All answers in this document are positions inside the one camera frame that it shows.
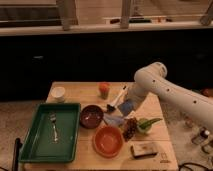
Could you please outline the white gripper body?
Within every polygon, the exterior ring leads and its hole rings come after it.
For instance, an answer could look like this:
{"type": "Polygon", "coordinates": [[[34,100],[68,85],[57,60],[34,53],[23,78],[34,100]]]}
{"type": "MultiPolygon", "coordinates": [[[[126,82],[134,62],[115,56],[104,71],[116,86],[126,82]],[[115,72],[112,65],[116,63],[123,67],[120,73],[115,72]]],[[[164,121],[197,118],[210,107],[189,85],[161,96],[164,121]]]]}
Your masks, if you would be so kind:
{"type": "Polygon", "coordinates": [[[134,108],[139,108],[140,105],[145,100],[148,91],[144,88],[140,87],[137,83],[132,83],[128,89],[127,93],[124,97],[125,100],[130,100],[133,104],[134,108]]]}

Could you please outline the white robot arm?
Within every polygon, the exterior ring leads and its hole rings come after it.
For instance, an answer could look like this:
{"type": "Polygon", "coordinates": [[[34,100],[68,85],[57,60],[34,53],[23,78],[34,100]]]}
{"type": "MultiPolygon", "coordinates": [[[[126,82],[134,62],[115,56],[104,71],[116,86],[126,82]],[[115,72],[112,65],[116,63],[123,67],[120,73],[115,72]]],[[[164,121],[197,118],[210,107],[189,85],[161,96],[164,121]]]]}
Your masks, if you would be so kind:
{"type": "Polygon", "coordinates": [[[167,81],[166,75],[167,68],[161,62],[137,70],[125,98],[138,108],[149,92],[154,93],[213,133],[213,100],[167,81]]]}

